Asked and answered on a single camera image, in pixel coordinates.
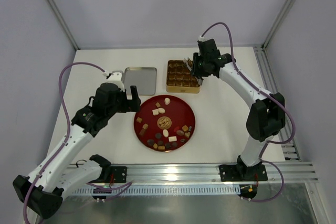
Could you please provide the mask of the white cone chocolate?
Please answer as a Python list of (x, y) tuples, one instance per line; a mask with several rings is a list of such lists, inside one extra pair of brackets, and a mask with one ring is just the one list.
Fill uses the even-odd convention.
[(166, 105), (170, 104), (170, 99), (169, 99), (169, 98), (165, 98), (165, 99), (164, 99), (164, 103), (165, 103)]

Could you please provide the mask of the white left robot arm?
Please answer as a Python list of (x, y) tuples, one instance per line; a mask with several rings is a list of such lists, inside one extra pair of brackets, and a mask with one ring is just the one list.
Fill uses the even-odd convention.
[(141, 100), (136, 86), (131, 86), (132, 98), (114, 83), (103, 83), (94, 96), (72, 120), (67, 120), (67, 132), (52, 152), (28, 176), (18, 175), (13, 186), (24, 204), (43, 219), (52, 217), (62, 202), (75, 190), (89, 182), (103, 182), (111, 173), (106, 158), (92, 155), (79, 168), (64, 173), (77, 154), (107, 126), (116, 113), (138, 112)]

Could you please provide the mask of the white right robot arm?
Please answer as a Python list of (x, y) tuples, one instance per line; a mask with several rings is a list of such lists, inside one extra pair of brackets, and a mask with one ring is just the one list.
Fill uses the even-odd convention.
[(215, 76), (227, 83), (249, 108), (246, 146), (235, 165), (219, 167), (221, 180), (242, 182), (260, 178), (266, 181), (260, 156), (267, 143), (285, 127), (283, 95), (273, 94), (254, 82), (238, 66), (232, 54), (220, 53), (215, 40), (200, 37), (197, 45), (198, 52), (193, 54), (192, 59), (185, 59), (184, 63), (198, 84), (202, 84), (205, 77)]

